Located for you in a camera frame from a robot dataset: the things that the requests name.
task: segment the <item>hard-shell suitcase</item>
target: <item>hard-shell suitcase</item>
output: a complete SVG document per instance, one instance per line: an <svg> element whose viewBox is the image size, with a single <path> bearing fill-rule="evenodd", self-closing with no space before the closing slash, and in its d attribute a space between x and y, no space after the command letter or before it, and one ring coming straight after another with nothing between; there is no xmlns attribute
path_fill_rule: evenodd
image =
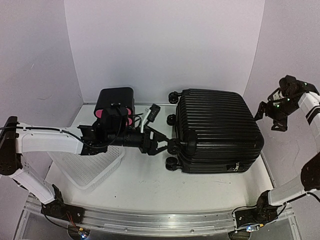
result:
<svg viewBox="0 0 320 240"><path fill-rule="evenodd" d="M194 146L186 148L193 150L183 150L177 155L182 172L245 172L260 155L264 138L239 94L187 89L171 93L169 100L178 101L176 137L189 144L191 138L195 139Z"/></svg>

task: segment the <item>black box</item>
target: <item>black box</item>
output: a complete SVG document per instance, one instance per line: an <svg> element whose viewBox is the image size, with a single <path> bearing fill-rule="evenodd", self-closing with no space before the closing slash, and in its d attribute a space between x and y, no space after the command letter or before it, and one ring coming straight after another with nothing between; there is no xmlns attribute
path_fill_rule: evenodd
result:
<svg viewBox="0 0 320 240"><path fill-rule="evenodd" d="M134 114L135 100L134 90L131 87L105 88L100 91L98 100L94 108L94 115L101 117L102 110L110 108L111 104L126 107L128 115Z"/></svg>
<svg viewBox="0 0 320 240"><path fill-rule="evenodd" d="M187 142L190 133L196 136L195 151L177 155L182 172L190 174L245 172L264 146L248 106L235 92L183 90L175 132L181 142Z"/></svg>

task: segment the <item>basket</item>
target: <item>basket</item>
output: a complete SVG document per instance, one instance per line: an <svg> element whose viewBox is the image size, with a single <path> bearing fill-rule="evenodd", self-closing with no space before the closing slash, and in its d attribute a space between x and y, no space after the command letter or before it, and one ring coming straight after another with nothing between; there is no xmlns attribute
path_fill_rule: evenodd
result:
<svg viewBox="0 0 320 240"><path fill-rule="evenodd" d="M91 156L57 151L48 154L78 189L93 191L120 166L125 148L108 146L107 152Z"/></svg>

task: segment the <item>white wall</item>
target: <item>white wall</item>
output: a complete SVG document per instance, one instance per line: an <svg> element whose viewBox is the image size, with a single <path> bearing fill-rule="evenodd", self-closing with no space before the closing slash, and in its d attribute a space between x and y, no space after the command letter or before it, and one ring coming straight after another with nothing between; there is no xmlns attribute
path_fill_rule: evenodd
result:
<svg viewBox="0 0 320 240"><path fill-rule="evenodd" d="M318 0L265 2L256 57L244 94L253 114L285 75L315 84L320 90L319 13ZM262 151L278 186L294 178L316 154L311 130L299 110L289 116L287 132L271 131L269 118L258 121L258 125L265 140ZM303 239L320 239L319 203L305 197L292 205Z"/></svg>
<svg viewBox="0 0 320 240"><path fill-rule="evenodd" d="M168 102L199 87L243 94L264 0L65 0L85 102L132 86L137 102Z"/></svg>
<svg viewBox="0 0 320 240"><path fill-rule="evenodd" d="M0 126L68 126L83 101L70 49L63 0L0 0ZM46 153L27 158L42 175ZM13 237L27 191L0 178L0 239Z"/></svg>

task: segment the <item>cable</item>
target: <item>cable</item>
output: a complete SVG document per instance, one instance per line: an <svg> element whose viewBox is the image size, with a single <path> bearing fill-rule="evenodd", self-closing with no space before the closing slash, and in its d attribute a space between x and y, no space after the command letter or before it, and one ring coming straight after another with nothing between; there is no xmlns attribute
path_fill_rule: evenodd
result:
<svg viewBox="0 0 320 240"><path fill-rule="evenodd" d="M140 114L136 114L136 115L133 115L135 117L140 117L140 115L143 115L143 113L140 113ZM116 133L114 139L103 145L103 146L92 146L90 144L87 144L86 142L84 142L80 137L78 137L77 135L73 134L72 132L69 132L69 131L66 131L66 130L63 130L63 129L58 129L58 128L55 128L55 127L38 127L38 126L27 126L27 127L22 127L22 126L4 126L4 127L0 127L0 130L5 130L5 129L27 129L27 130L49 130L49 131L55 131L55 132L60 132L60 133L65 133L65 134L68 134L72 137L74 137L75 139L77 139L79 142L81 142L83 145L89 147L89 148L92 148L92 149L104 149L106 147L108 147L109 145L113 144L117 137L119 136L120 134L120 131L121 131L121 127L122 127L122 122L123 122L123 118L121 118L120 120L120 124L119 124L119 129L118 129L118 132Z"/></svg>
<svg viewBox="0 0 320 240"><path fill-rule="evenodd" d="M235 213L236 210L242 209L242 208L252 209L252 208L255 208L256 206L257 206L257 205L254 205L254 206L239 206L239 207L235 208L235 209L232 211L231 216L235 219L236 216L234 216L234 213Z"/></svg>
<svg viewBox="0 0 320 240"><path fill-rule="evenodd" d="M0 127L0 130L4 130L4 129L18 129L20 128L19 126L3 126Z"/></svg>
<svg viewBox="0 0 320 240"><path fill-rule="evenodd" d="M45 215L44 213L43 213L43 215L44 215L45 219L47 219L47 220L48 220L50 223L52 223L53 225L56 225L57 227L62 228L62 229L66 229L66 230L68 230L68 231L72 231L72 232L78 233L78 231L76 231L76 230L72 230L72 229L70 229L70 228L68 228L68 227L61 226L61 225L59 225L59 224L51 221L51 220L47 217L47 215Z"/></svg>
<svg viewBox="0 0 320 240"><path fill-rule="evenodd" d="M135 116L135 118L138 118L137 120L134 120L134 122L137 122L137 121L139 121L139 125L137 126L138 128L140 127L140 125L141 125L141 123L142 123L142 119L141 119L141 117L140 116Z"/></svg>
<svg viewBox="0 0 320 240"><path fill-rule="evenodd" d="M139 114L134 114L134 115L131 115L132 117L136 117L136 116L142 116L144 113L139 113Z"/></svg>
<svg viewBox="0 0 320 240"><path fill-rule="evenodd" d="M320 198L317 196L317 195L315 195L313 192L307 192L306 194L309 194L309 195L311 195L311 196L313 196L315 199L317 199L318 200L318 202L320 203Z"/></svg>
<svg viewBox="0 0 320 240"><path fill-rule="evenodd" d="M284 204L284 207L282 208L282 210L279 212L279 214L272 221L276 220L284 212L286 207L287 207L287 203Z"/></svg>

